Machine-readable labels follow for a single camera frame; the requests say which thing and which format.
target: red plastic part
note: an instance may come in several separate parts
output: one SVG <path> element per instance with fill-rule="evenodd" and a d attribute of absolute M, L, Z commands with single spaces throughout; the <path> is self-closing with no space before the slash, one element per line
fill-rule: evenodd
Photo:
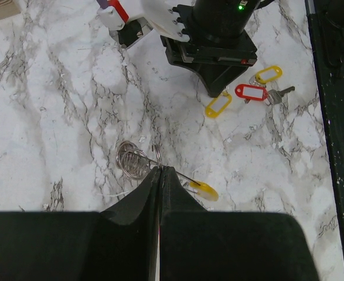
<path fill-rule="evenodd" d="M 263 95 L 261 98 L 244 95 L 243 93 L 245 92 L 246 88 L 253 88 L 253 89 L 261 90 L 263 92 Z M 264 87 L 258 87 L 258 86 L 247 85 L 247 84 L 239 84 L 234 90 L 234 93 L 239 98 L 244 98 L 246 100 L 253 100 L 253 101 L 264 101 L 268 97 L 268 92 Z"/>
<path fill-rule="evenodd" d="M 129 19 L 129 15 L 126 13 L 125 9 L 122 7 L 119 0 L 108 0 L 109 6 L 115 8 L 115 10 L 120 15 L 121 19 L 126 23 Z"/>

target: key tag label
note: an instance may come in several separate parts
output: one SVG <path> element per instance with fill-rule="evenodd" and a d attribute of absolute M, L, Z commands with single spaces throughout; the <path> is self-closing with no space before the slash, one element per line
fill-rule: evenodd
<path fill-rule="evenodd" d="M 271 66 L 255 74 L 255 79 L 261 84 L 267 84 L 282 76 L 282 69 L 278 66 Z"/>
<path fill-rule="evenodd" d="M 268 97 L 268 92 L 264 87 L 240 84 L 234 90 L 239 98 L 253 101 L 264 101 Z"/>
<path fill-rule="evenodd" d="M 206 107 L 206 115 L 209 118 L 218 117 L 231 103 L 232 97 L 227 91 L 223 91 L 217 98 Z"/>

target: red tape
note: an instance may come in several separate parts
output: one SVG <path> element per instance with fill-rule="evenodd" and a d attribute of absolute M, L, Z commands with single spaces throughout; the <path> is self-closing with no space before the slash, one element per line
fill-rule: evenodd
<path fill-rule="evenodd" d="M 119 0 L 108 0 L 109 6 L 112 6 L 120 15 L 121 19 L 126 23 L 129 19 L 129 15 L 126 13 L 125 9 L 122 7 Z"/>

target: marble countertop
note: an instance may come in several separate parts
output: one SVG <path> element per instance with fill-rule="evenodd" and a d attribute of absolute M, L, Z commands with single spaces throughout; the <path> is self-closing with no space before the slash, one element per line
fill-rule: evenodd
<path fill-rule="evenodd" d="M 210 210 L 272 211 L 302 225 L 321 280 L 344 280 L 336 207 L 303 0 L 276 0 L 247 31 L 276 106 L 233 102 L 217 119 L 199 79 L 170 66 L 153 31 L 129 50 L 109 37 L 95 0 L 20 0 L 0 21 L 0 211 L 101 211 L 137 186 L 115 166 L 133 141 L 219 193 Z"/>

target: yellow key tag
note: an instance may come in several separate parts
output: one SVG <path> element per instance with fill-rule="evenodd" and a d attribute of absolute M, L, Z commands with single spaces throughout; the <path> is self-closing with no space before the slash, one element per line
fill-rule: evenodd
<path fill-rule="evenodd" d="M 278 66 L 271 66 L 255 74 L 255 79 L 261 84 L 267 84 L 282 76 L 282 69 Z"/>
<path fill-rule="evenodd" d="M 217 98 L 206 107 L 206 115 L 209 118 L 218 117 L 221 112 L 231 103 L 231 95 L 227 91 L 223 91 Z"/>
<path fill-rule="evenodd" d="M 202 183 L 201 181 L 197 181 L 197 183 L 199 183 L 200 185 L 192 181 L 190 182 L 190 186 L 197 191 L 197 195 L 208 201 L 217 201 L 219 199 L 219 195 L 215 189 L 213 189 L 206 183 Z"/>

